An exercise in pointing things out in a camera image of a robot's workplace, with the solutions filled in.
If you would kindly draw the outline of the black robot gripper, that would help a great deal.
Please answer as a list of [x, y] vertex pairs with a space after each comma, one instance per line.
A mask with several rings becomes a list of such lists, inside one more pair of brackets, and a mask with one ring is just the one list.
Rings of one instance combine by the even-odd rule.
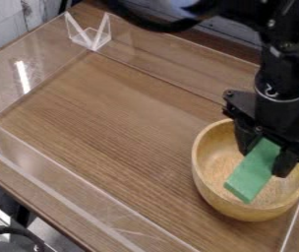
[[299, 96], [279, 99], [259, 90], [227, 90], [223, 99], [223, 113], [234, 120], [239, 152], [246, 156], [262, 136], [271, 140], [282, 147], [271, 174], [286, 178], [299, 163]]

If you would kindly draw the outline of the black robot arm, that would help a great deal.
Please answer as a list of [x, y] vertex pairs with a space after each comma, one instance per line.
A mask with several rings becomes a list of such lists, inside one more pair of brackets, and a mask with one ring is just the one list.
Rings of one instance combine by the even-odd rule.
[[195, 0], [183, 10], [195, 18], [220, 16], [259, 34], [254, 90], [226, 91], [223, 113], [243, 154], [260, 139], [279, 145], [271, 174], [284, 177], [299, 163], [299, 0]]

